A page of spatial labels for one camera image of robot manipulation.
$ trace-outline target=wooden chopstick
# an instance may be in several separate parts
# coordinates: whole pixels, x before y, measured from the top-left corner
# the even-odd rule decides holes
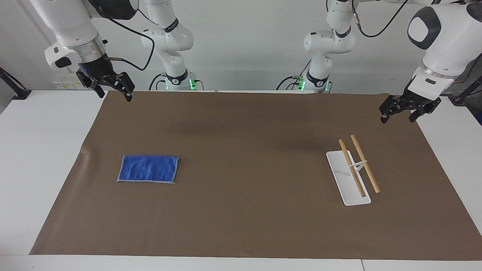
[[[343,142],[342,139],[340,139],[338,142],[340,142],[341,149],[343,150],[343,153],[345,155],[345,158],[348,163],[348,167],[350,168],[351,174],[353,175],[353,178],[355,179],[355,182],[357,183],[358,190],[360,191],[360,195],[362,198],[366,197],[365,191],[363,190],[362,184],[360,183],[360,180],[358,179],[357,172],[355,171],[355,168],[351,165],[351,159],[350,155],[348,154],[347,147],[345,146],[345,143]]]
[[[358,144],[358,140],[355,137],[355,135],[351,135],[351,140],[353,141],[353,144],[355,145],[355,148],[357,149],[358,155],[360,156],[360,159],[362,161],[366,160],[365,155],[363,154],[363,151],[360,148],[360,145]],[[370,182],[372,183],[373,189],[375,189],[375,193],[380,193],[380,187],[378,187],[378,183],[375,180],[375,176],[373,175],[372,170],[370,169],[370,166],[368,165],[368,162],[363,162],[363,165],[365,166],[366,173],[368,177],[370,178]]]

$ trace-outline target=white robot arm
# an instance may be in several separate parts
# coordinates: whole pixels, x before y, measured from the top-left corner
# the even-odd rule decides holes
[[[306,35],[305,50],[311,55],[311,66],[304,74],[305,89],[318,92],[325,91],[332,61],[328,54],[344,54],[351,52],[355,46],[355,35],[351,29],[353,7],[360,2],[374,0],[330,0],[326,23],[330,31],[315,31]],[[403,3],[403,0],[384,0],[389,3]],[[430,5],[433,0],[408,0],[407,3]]]
[[[305,49],[311,55],[311,66],[304,74],[305,89],[323,91],[328,81],[331,59],[328,54],[350,52],[355,45],[351,31],[352,16],[360,22],[352,4],[372,0],[331,0],[326,21],[331,31],[316,31],[305,37]],[[469,4],[436,4],[433,0],[384,0],[390,3],[426,6],[415,14],[408,27],[408,37],[426,50],[422,65],[415,71],[403,95],[389,96],[380,106],[382,122],[404,110],[415,110],[410,121],[431,113],[438,96],[459,76],[467,64],[482,53],[482,2]]]
[[[441,101],[440,93],[482,53],[481,34],[482,2],[432,5],[419,10],[410,22],[408,37],[426,54],[403,95],[389,96],[380,106],[382,122],[404,110],[414,110],[411,122],[432,113]]]
[[[104,96],[100,85],[110,86],[132,99],[134,84],[127,73],[114,72],[107,60],[104,43],[91,17],[99,17],[96,10],[113,19],[128,20],[137,11],[138,0],[30,0],[45,24],[54,32],[57,42],[45,50],[45,58],[53,69],[79,65],[77,76],[85,87]]]
[[[50,67],[60,69],[78,65],[80,69],[76,74],[80,81],[85,87],[95,90],[99,97],[105,95],[101,88],[101,85],[105,85],[119,90],[127,101],[131,101],[134,83],[127,73],[114,72],[111,63],[112,60],[125,60],[108,57],[104,45],[107,41],[100,38],[97,29],[91,23],[91,18],[129,20],[138,11],[139,0],[30,1],[57,39],[55,44],[45,50]],[[193,80],[186,80],[191,79],[191,74],[186,69],[182,56],[176,52],[192,47],[194,39],[191,32],[177,20],[170,0],[145,2],[151,21],[160,27],[147,29],[144,35],[152,37],[155,41],[155,53],[166,68],[168,85],[173,89],[191,89],[193,85],[195,88]],[[142,38],[142,42],[149,48],[153,46],[153,42],[145,37]]]
[[[179,51],[192,48],[194,38],[174,14],[171,0],[145,0],[150,20],[159,27],[144,30],[144,34],[155,41],[155,54],[166,69],[166,84],[169,90],[195,89],[194,77],[186,68]],[[142,38],[145,47],[150,48],[148,39]]]

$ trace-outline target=brown paper sheet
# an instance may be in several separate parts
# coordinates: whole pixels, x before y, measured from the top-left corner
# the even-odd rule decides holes
[[[380,123],[385,98],[109,92],[30,253],[482,260],[418,125]],[[369,205],[343,205],[325,156],[343,138],[358,160],[350,134]],[[180,157],[176,184],[117,183],[137,154]]]

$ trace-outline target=blue cloth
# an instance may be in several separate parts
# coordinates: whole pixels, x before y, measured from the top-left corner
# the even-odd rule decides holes
[[[174,183],[178,164],[173,156],[124,156],[117,181]]]

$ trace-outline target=electrical outlet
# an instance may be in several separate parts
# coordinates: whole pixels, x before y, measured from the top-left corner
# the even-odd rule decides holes
[[[73,72],[65,75],[54,76],[54,80],[52,80],[52,83],[55,85],[55,88],[59,90],[87,89],[82,85],[77,75]]]

